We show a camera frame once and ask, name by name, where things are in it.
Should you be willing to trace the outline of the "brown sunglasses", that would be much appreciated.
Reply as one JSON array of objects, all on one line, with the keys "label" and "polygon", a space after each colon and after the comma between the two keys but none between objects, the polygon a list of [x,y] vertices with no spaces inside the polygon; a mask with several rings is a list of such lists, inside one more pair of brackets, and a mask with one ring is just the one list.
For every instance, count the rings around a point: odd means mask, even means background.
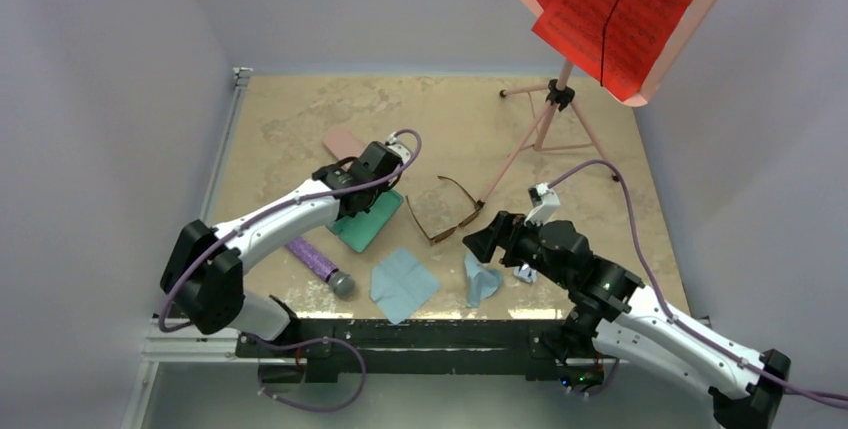
[{"label": "brown sunglasses", "polygon": [[469,226],[484,206],[456,179],[445,175],[437,175],[437,178],[439,187],[426,189],[413,199],[405,197],[415,226],[430,246]]}]

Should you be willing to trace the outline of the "teal glasses case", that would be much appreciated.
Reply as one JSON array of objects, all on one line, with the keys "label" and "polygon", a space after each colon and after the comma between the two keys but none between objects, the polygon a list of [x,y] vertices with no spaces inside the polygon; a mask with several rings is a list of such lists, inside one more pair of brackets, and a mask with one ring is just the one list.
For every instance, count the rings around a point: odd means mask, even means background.
[{"label": "teal glasses case", "polygon": [[403,204],[404,198],[395,190],[381,194],[368,212],[346,216],[329,227],[329,230],[350,249],[364,252],[379,232]]}]

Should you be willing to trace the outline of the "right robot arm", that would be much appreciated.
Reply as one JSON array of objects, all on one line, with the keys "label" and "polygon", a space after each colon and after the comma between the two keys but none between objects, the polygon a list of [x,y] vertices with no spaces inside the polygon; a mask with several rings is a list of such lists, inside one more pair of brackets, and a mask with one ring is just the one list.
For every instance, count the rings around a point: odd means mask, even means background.
[{"label": "right robot arm", "polygon": [[503,266],[526,265],[567,292],[574,307],[561,341],[569,353],[595,349],[705,394],[724,428],[771,427],[790,359],[736,343],[661,301],[635,273],[594,254],[572,222],[539,225],[501,211],[463,243],[482,263],[501,248]]}]

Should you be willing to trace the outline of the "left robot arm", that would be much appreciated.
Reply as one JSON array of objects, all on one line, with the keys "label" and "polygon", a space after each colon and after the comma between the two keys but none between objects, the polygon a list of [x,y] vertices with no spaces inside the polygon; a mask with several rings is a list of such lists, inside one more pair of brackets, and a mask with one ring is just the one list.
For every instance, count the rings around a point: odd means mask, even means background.
[{"label": "left robot arm", "polygon": [[246,290],[244,276],[285,244],[320,226],[369,212],[415,158],[396,138],[371,142],[357,157],[325,165],[280,199],[245,216],[184,226],[160,286],[165,306],[203,335],[235,329],[259,338],[272,357],[297,348],[297,317],[275,296]]}]

